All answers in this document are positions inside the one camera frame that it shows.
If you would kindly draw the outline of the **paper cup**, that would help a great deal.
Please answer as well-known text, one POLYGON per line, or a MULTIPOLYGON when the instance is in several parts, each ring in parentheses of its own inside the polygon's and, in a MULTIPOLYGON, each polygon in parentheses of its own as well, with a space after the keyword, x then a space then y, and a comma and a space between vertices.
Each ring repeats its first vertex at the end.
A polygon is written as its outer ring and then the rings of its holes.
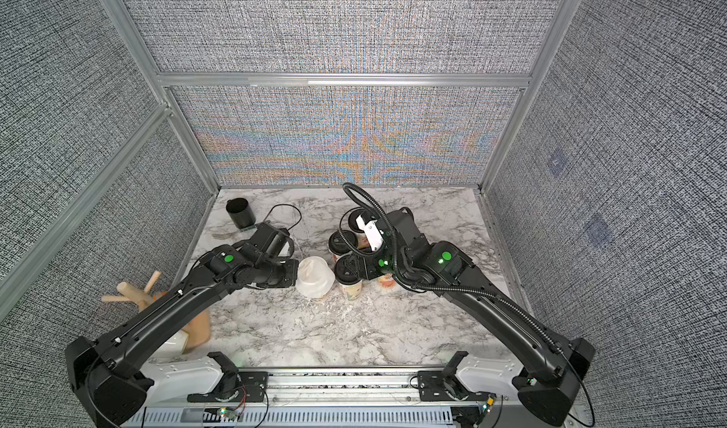
POLYGON ((331 296, 332 290, 327 291, 324 295, 321 295, 321 297, 318 297, 318 301, 324 301, 327 300, 331 296))
POLYGON ((361 296, 363 291, 363 282, 358 281, 355 284, 342 284, 341 289, 347 301, 354 301, 361 296))
POLYGON ((397 286, 397 282, 394 280, 392 275, 384 275, 377 278, 378 284, 382 286, 382 288, 393 288, 397 286))

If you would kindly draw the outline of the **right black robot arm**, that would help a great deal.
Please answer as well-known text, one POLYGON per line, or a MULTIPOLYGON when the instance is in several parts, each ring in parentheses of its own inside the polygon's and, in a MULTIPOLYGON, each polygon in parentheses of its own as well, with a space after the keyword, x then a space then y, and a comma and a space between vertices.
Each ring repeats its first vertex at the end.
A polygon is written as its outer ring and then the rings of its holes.
POLYGON ((511 365, 496 367, 458 351, 431 390, 453 400, 477 394, 515 398, 534 417, 551 426, 571 419, 596 351, 583 338, 567 339, 547 328, 499 290, 451 242, 429 242, 409 208, 388 214, 355 208, 348 216, 353 229, 365 235, 364 262, 410 292, 444 297, 473 317, 514 355, 511 365))

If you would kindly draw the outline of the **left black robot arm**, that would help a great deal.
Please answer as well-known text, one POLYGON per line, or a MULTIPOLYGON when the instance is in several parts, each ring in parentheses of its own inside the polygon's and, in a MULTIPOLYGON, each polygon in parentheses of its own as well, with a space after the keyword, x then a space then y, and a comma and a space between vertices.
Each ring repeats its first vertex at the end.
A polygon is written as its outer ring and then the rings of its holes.
POLYGON ((95 340, 79 336, 64 350, 68 382, 98 427, 119 427, 147 401, 153 378, 142 366, 174 333, 228 295, 256 287, 288 288, 298 261, 286 228, 260 223, 247 240, 204 253, 186 278, 144 311, 95 340))

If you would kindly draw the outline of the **black cylindrical cup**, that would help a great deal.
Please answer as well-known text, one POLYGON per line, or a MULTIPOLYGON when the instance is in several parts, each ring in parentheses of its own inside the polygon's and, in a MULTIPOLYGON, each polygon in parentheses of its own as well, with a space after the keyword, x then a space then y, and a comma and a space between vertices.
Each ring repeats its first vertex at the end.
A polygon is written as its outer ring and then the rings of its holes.
POLYGON ((253 209, 245 198, 229 200, 225 205, 225 211, 237 229, 244 230, 256 224, 253 209))

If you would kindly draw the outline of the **wooden peg rack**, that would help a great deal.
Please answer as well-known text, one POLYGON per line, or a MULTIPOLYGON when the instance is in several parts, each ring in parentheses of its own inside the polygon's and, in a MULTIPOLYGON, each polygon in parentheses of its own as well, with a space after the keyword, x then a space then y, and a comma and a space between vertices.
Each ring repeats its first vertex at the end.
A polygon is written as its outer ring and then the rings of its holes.
MULTIPOLYGON (((149 308, 151 303, 164 295, 163 292, 153 293, 153 286, 155 286, 161 275, 160 271, 154 271, 143 289, 139 289, 126 281, 119 282, 117 284, 119 295, 103 295, 101 301, 104 303, 134 303, 138 308, 138 312, 142 312, 149 308)), ((211 337, 210 312, 204 310, 202 314, 196 316, 180 331, 174 333, 151 357, 153 359, 167 359, 181 356, 206 344, 211 337)))

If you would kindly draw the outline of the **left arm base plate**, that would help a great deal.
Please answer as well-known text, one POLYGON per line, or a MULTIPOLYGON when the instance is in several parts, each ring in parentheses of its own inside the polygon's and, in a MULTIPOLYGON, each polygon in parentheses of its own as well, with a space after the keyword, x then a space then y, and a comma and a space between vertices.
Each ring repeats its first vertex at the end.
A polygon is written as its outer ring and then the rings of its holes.
POLYGON ((208 393, 187 395, 188 403, 263 403, 269 374, 265 371, 227 373, 208 393))

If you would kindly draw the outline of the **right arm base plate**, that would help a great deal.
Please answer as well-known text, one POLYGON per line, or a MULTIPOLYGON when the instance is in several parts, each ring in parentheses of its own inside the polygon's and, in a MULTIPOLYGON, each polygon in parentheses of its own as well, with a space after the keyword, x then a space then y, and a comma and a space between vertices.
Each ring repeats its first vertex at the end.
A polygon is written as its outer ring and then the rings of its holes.
POLYGON ((456 378, 445 376, 442 371, 421 370, 416 378, 418 394, 422 401, 488 401, 492 394, 471 392, 456 378))

